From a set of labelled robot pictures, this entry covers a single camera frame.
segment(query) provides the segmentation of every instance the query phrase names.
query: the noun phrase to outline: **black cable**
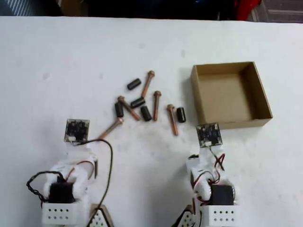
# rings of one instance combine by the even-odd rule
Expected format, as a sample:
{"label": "black cable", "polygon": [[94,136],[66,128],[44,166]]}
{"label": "black cable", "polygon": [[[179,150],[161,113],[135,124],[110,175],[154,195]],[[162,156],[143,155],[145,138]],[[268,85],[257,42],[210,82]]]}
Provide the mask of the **black cable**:
{"label": "black cable", "polygon": [[202,223],[202,212],[200,211],[200,223],[199,223],[199,227],[201,226]]}
{"label": "black cable", "polygon": [[90,218],[90,220],[89,220],[89,222],[88,222],[88,224],[87,224],[87,227],[89,227],[89,225],[91,224],[91,222],[92,222],[92,220],[93,220],[95,214],[98,212],[98,210],[100,210],[101,205],[102,205],[102,203],[103,203],[103,200],[105,199],[106,194],[107,194],[107,191],[108,191],[108,189],[109,189],[110,177],[111,177],[112,168],[113,168],[113,147],[112,147],[112,145],[111,145],[108,141],[106,141],[106,140],[104,140],[104,139],[88,140],[88,141],[81,142],[81,143],[78,143],[78,144],[72,143],[74,146],[79,146],[79,145],[84,145],[84,144],[91,143],[91,142],[100,142],[100,141],[106,143],[106,144],[109,146],[109,148],[110,148],[110,165],[109,165],[109,172],[108,172],[108,178],[107,178],[107,186],[106,186],[105,192],[104,192],[104,194],[103,194],[103,196],[102,196],[102,199],[101,199],[100,203],[99,203],[98,206],[95,208],[95,213],[91,216],[91,218]]}
{"label": "black cable", "polygon": [[42,202],[47,202],[48,199],[44,198],[44,196],[43,196],[38,190],[33,189],[32,186],[30,186],[30,183],[32,183],[33,180],[35,180],[39,175],[42,175],[42,174],[58,174],[59,177],[60,177],[60,179],[61,179],[62,181],[65,181],[65,179],[64,179],[64,177],[63,177],[63,175],[62,175],[62,173],[60,173],[60,172],[58,172],[58,171],[42,171],[42,172],[39,172],[39,173],[35,174],[34,176],[32,176],[32,177],[28,180],[28,182],[27,182],[27,187],[28,187],[28,189],[29,189],[33,194],[38,195],[38,197],[39,197],[41,203],[42,203]]}

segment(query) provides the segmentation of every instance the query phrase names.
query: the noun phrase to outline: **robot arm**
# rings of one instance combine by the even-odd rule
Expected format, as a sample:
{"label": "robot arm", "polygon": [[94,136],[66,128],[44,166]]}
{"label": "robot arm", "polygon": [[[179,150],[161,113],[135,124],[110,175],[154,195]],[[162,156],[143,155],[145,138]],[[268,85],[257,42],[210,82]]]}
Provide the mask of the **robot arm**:
{"label": "robot arm", "polygon": [[[59,161],[50,171],[42,171],[30,178],[28,189],[39,196],[44,227],[112,227],[113,222],[102,204],[109,188],[113,164],[113,148],[103,139],[87,140],[88,120],[68,119],[65,142],[73,145],[64,160]],[[98,174],[97,156],[86,145],[102,141],[110,148],[110,164],[107,186],[98,204],[92,204],[89,186]],[[39,175],[46,174],[42,193],[31,187],[31,182]]]}
{"label": "robot arm", "polygon": [[237,226],[238,196],[223,167],[225,154],[218,125],[201,125],[197,132],[199,155],[186,161],[192,205],[187,206],[173,227]]}

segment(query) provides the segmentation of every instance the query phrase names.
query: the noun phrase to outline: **red wire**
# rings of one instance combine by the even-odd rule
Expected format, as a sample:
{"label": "red wire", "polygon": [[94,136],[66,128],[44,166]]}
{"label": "red wire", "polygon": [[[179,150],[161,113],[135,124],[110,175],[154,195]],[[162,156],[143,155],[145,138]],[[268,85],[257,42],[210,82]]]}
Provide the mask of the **red wire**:
{"label": "red wire", "polygon": [[221,154],[218,159],[216,160],[216,162],[214,163],[214,167],[216,168],[217,167],[217,164],[219,164],[219,166],[221,167],[222,170],[224,170],[223,168],[223,161],[224,161],[224,158],[225,158],[225,154]]}

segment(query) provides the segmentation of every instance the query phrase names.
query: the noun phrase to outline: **red object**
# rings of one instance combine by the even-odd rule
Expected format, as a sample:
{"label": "red object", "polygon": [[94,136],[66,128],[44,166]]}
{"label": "red object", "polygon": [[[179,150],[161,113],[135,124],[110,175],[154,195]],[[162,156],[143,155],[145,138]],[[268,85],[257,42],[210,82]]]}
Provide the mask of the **red object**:
{"label": "red object", "polygon": [[250,12],[261,2],[261,0],[240,0],[237,20],[246,20]]}

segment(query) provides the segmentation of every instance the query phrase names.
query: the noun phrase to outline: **white plastic part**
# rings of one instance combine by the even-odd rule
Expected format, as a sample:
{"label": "white plastic part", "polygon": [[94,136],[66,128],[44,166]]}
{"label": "white plastic part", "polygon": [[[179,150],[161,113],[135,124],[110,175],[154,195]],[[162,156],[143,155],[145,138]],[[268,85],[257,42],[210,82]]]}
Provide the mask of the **white plastic part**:
{"label": "white plastic part", "polygon": [[[74,198],[80,199],[85,193],[85,189],[87,186],[94,181],[94,174],[91,179],[88,180],[88,176],[91,175],[92,171],[95,171],[95,161],[97,161],[96,156],[92,152],[75,152],[73,157],[71,155],[68,156],[69,159],[61,160],[56,165],[54,165],[50,170],[51,171],[59,171],[62,173],[65,179],[68,182],[74,182],[74,186],[72,188],[72,194]],[[81,161],[89,161],[90,163],[81,163]],[[43,195],[48,198],[50,193],[50,187],[53,183],[57,182],[58,175],[56,174],[46,174],[46,183],[44,184]]]}
{"label": "white plastic part", "polygon": [[78,204],[74,203],[44,203],[42,222],[49,225],[76,225]]}
{"label": "white plastic part", "polygon": [[109,227],[102,211],[97,211],[89,227]]}
{"label": "white plastic part", "polygon": [[239,226],[239,206],[202,206],[203,227]]}
{"label": "white plastic part", "polygon": [[194,223],[193,214],[189,211],[185,211],[178,224],[178,227],[191,227],[193,223]]}
{"label": "white plastic part", "polygon": [[87,194],[74,203],[43,203],[42,223],[45,227],[53,225],[84,227],[89,221],[90,205]]}

